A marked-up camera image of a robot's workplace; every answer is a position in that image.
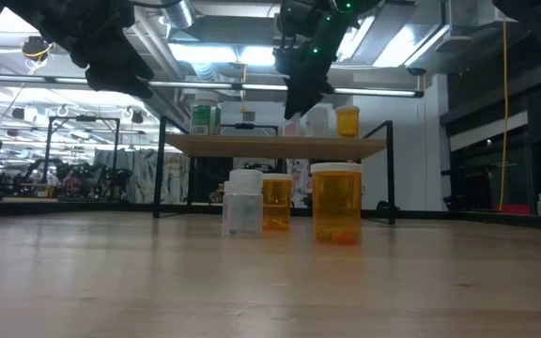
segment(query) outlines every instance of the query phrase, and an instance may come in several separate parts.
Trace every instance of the white bottle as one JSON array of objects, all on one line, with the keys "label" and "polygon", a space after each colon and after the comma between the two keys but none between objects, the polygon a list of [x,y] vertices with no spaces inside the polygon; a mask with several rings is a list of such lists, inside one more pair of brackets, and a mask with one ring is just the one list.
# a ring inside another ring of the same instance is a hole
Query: white bottle
[{"label": "white bottle", "polygon": [[262,234],[262,173],[233,170],[226,197],[223,234],[230,237],[257,237]]},{"label": "white bottle", "polygon": [[229,181],[226,181],[224,183],[224,196],[223,196],[223,226],[226,223],[226,209],[227,209],[227,202],[228,202],[228,195],[231,193]]}]

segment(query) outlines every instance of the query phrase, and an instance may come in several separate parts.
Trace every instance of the shelf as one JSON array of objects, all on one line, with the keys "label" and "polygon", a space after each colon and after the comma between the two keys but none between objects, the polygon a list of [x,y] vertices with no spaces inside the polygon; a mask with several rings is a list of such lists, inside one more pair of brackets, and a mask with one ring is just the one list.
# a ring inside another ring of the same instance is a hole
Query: shelf
[{"label": "shelf", "polygon": [[196,157],[360,161],[385,149],[385,140],[167,134],[166,143]]}]

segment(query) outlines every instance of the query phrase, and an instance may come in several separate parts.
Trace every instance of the cable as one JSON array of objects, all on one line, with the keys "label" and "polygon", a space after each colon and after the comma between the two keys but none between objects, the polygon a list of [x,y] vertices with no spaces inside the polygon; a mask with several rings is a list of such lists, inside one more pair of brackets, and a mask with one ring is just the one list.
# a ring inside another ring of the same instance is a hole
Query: cable
[{"label": "cable", "polygon": [[270,5],[269,11],[267,12],[267,18],[269,17],[269,15],[271,15],[271,10],[277,5],[279,5],[279,0],[274,0],[272,5]]},{"label": "cable", "polygon": [[[39,56],[39,60],[37,61],[37,65],[35,67],[33,67],[29,72],[28,72],[28,75],[33,75],[35,73],[35,71],[37,69],[39,69],[39,66],[40,66],[40,63],[41,63],[41,58],[43,57],[44,54],[41,54]],[[26,86],[26,84],[22,84],[20,86],[20,90],[18,90],[18,93],[16,93],[16,96],[14,97],[14,99],[11,101],[11,103],[9,104],[9,106],[7,107],[6,111],[1,114],[1,117],[0,117],[0,124],[1,122],[8,116],[8,113],[9,113],[9,110],[11,109],[11,107],[14,105],[14,103],[16,102],[16,100],[20,97],[20,94],[23,92],[24,90],[24,87]]]},{"label": "cable", "polygon": [[504,204],[504,181],[506,180],[506,144],[508,142],[508,29],[506,24],[506,16],[502,19],[502,34],[503,34],[503,63],[504,63],[504,140],[502,142],[502,177],[500,182],[500,203],[498,204],[498,210],[502,211],[502,205]]},{"label": "cable", "polygon": [[169,8],[169,7],[172,7],[174,5],[178,5],[181,1],[182,0],[175,0],[175,1],[169,2],[167,4],[147,4],[147,3],[142,3],[142,2],[139,2],[139,1],[129,1],[129,5],[142,7],[142,8],[157,8],[157,9],[160,9],[160,8]]},{"label": "cable", "polygon": [[24,53],[24,52],[23,52],[23,54],[26,57],[39,57],[39,61],[40,61],[40,56],[44,56],[47,52],[51,51],[53,46],[54,46],[53,44],[50,44],[49,46],[47,46],[47,48],[44,51],[38,52],[36,54],[27,54],[27,53]]}]

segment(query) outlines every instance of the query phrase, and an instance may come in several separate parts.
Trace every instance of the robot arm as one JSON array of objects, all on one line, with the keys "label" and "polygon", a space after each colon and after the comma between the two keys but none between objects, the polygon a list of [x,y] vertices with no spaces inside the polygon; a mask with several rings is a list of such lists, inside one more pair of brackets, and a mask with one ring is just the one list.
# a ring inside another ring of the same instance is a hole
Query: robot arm
[{"label": "robot arm", "polygon": [[135,23],[129,0],[0,0],[0,14],[4,8],[67,50],[74,64],[88,67],[85,76],[94,90],[153,95],[142,79],[154,73],[122,31]]},{"label": "robot arm", "polygon": [[[337,50],[350,27],[360,28],[359,15],[374,8],[380,0],[283,0],[278,28],[282,43],[275,49],[275,66],[286,79],[285,118],[304,115],[333,88],[327,73],[337,60]],[[286,47],[296,36],[307,40],[299,47]]]}]

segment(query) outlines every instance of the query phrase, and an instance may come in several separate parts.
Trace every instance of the yellow cable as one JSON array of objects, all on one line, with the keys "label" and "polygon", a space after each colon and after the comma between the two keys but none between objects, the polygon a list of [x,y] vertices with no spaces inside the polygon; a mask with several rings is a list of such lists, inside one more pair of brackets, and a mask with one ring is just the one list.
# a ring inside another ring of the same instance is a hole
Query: yellow cable
[{"label": "yellow cable", "polygon": [[504,40],[504,140],[502,142],[502,177],[500,182],[500,203],[498,210],[502,211],[502,205],[504,204],[504,181],[506,180],[506,144],[508,142],[508,34],[506,17],[502,20],[502,33]]},{"label": "yellow cable", "polygon": [[37,60],[37,63],[35,64],[35,66],[32,69],[30,69],[30,71],[28,72],[28,75],[34,75],[35,71],[37,71],[37,69],[40,68],[41,58],[43,58],[43,54],[39,55],[39,60]]},{"label": "yellow cable", "polygon": [[26,54],[26,53],[23,53],[23,54],[24,54],[24,56],[26,56],[26,57],[43,56],[43,55],[45,55],[47,52],[49,52],[49,51],[52,49],[52,46],[53,46],[53,44],[49,45],[44,51],[38,52],[37,54]]}]

